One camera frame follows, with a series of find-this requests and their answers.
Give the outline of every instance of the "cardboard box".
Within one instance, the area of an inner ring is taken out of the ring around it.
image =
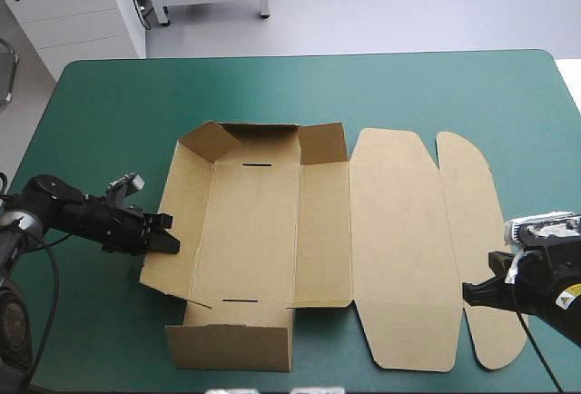
[[[340,123],[206,123],[178,142],[161,211],[178,255],[142,283],[189,301],[168,327],[180,368],[289,371],[292,308],[351,303],[348,155]]]
[[[478,149],[441,133],[438,158],[414,133],[365,129],[349,163],[340,123],[184,135],[160,206],[182,248],[148,254],[141,277],[188,301],[183,325],[166,328],[176,366],[288,371],[293,308],[355,300],[382,368],[451,369],[460,279],[490,276],[503,221]],[[482,365],[520,352],[512,314],[467,314]]]

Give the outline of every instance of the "warning label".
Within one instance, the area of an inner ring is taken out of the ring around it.
[[[579,296],[581,296],[581,283],[576,283],[575,285],[565,288],[563,292],[558,295],[555,303],[558,307],[567,310],[569,306],[571,306],[571,303],[573,303],[573,300]]]

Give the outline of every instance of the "cable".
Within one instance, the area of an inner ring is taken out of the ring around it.
[[[141,22],[142,26],[148,31],[152,29],[152,24],[150,24],[149,21],[146,18],[144,18],[140,13],[137,0],[133,0],[133,8],[135,8],[135,13],[137,13],[137,16],[139,17],[139,21]]]
[[[0,172],[0,181],[2,181],[2,188],[0,188],[0,194],[6,193],[6,188],[8,188],[8,177]]]
[[[9,224],[7,226],[1,227],[0,231],[15,231],[18,233],[22,233],[24,236],[26,236],[26,238],[31,238],[34,241],[36,241],[36,243],[40,244],[44,249],[46,249],[46,253],[48,254],[48,258],[50,259],[50,262],[51,262],[51,267],[53,268],[53,278],[54,278],[53,284],[54,285],[53,285],[53,300],[51,302],[51,310],[48,314],[48,318],[46,319],[46,324],[44,325],[43,337],[41,338],[40,344],[38,345],[38,351],[36,352],[36,356],[34,357],[33,365],[28,370],[28,375],[23,380],[23,384],[21,386],[21,389],[25,390],[26,387],[30,384],[30,381],[32,380],[34,374],[36,373],[36,369],[38,368],[38,363],[40,362],[40,359],[43,356],[44,348],[46,347],[46,342],[48,341],[48,335],[51,331],[51,328],[53,327],[54,315],[56,314],[56,306],[58,304],[58,294],[59,294],[59,289],[60,289],[60,275],[59,275],[59,271],[58,271],[58,263],[56,262],[56,257],[54,256],[53,249],[51,248],[51,246],[46,244],[46,242],[44,242],[42,239],[36,237],[35,235],[33,235],[29,231],[26,231],[24,229],[20,229],[20,227],[18,227],[18,225],[15,224],[14,222],[12,222],[11,224]]]
[[[520,325],[523,327],[523,330],[525,331],[525,333],[528,337],[528,340],[532,344],[533,349],[535,349],[535,353],[537,354],[538,359],[543,364],[543,367],[545,367],[545,370],[547,371],[548,377],[551,378],[551,380],[553,381],[553,385],[555,385],[557,392],[563,393],[564,391],[563,391],[563,388],[561,387],[561,384],[556,379],[555,374],[553,373],[553,370],[549,367],[547,360],[543,356],[541,349],[538,347],[537,342],[535,341],[535,338],[533,337],[533,334],[531,333],[530,329],[528,328],[527,324],[525,323],[525,319],[523,319],[523,314],[520,310],[520,306],[518,305],[517,287],[515,286],[515,284],[510,285],[510,290],[511,290],[511,294],[512,294],[512,300],[513,300],[513,303],[515,305],[515,312],[517,313],[517,317],[518,317],[518,321],[520,321]]]
[[[59,238],[58,240],[55,240],[53,242],[49,242],[48,246],[49,247],[54,247],[57,244],[60,244],[61,242],[68,240],[69,238],[71,238],[73,235],[71,233],[67,233],[63,238]]]
[[[58,240],[54,240],[53,242],[49,242],[48,245],[49,247],[54,247],[57,244],[60,244],[61,242],[68,240],[69,238],[71,238],[73,235],[71,233],[67,233],[64,237],[59,238]],[[44,249],[44,247],[42,245],[36,246],[33,249],[28,249],[26,251],[26,253],[34,253],[36,251],[41,251],[42,249]]]

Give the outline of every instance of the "green table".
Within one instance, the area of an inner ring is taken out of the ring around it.
[[[505,217],[581,210],[581,118],[553,59],[539,51],[77,62],[61,77],[13,191],[46,172],[100,193],[138,171],[146,185],[133,201],[155,210],[176,139],[211,119],[341,121],[351,150],[366,126],[405,129],[433,156],[436,134],[450,130],[487,156]],[[184,304],[138,283],[141,258],[78,238],[57,255],[62,296],[35,378],[47,388],[552,389],[530,345],[505,369],[479,368],[466,323],[450,373],[379,369],[353,307],[297,311],[291,373],[177,370],[163,326],[181,323]],[[41,252],[17,269],[36,340],[51,278]],[[541,321],[531,325],[564,387],[581,390],[581,350]]]

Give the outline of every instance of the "cardboard flap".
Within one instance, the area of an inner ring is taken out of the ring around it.
[[[212,184],[212,164],[178,143],[167,176],[160,212],[173,216],[172,235],[180,252],[145,255],[140,281],[166,294],[187,299]]]
[[[296,125],[224,123],[222,126],[240,147],[224,155],[217,161],[219,164],[300,163]]]
[[[411,167],[438,173],[424,143],[416,133],[390,129],[365,128],[359,133],[350,164],[383,164],[390,167]]]
[[[384,368],[451,368],[460,284],[438,169],[417,135],[361,132],[350,210],[353,293],[373,359]],[[429,351],[412,359],[410,344]]]
[[[300,162],[304,165],[346,162],[347,146],[342,123],[299,128]]]
[[[238,140],[215,122],[206,122],[189,131],[180,138],[179,143],[210,163],[240,145]]]
[[[479,149],[454,133],[437,138],[440,174],[461,281],[480,283],[492,277],[488,253],[502,250],[504,220],[492,173]],[[514,360],[526,342],[514,314],[465,304],[478,361],[499,369]],[[497,333],[503,332],[503,340]]]
[[[351,296],[349,167],[303,166],[294,307],[345,307]]]
[[[357,312],[373,359],[383,369],[454,367],[458,342],[450,339],[458,336],[458,308],[358,300]]]
[[[184,325],[166,332],[178,368],[290,371],[292,319],[280,305],[188,303]]]

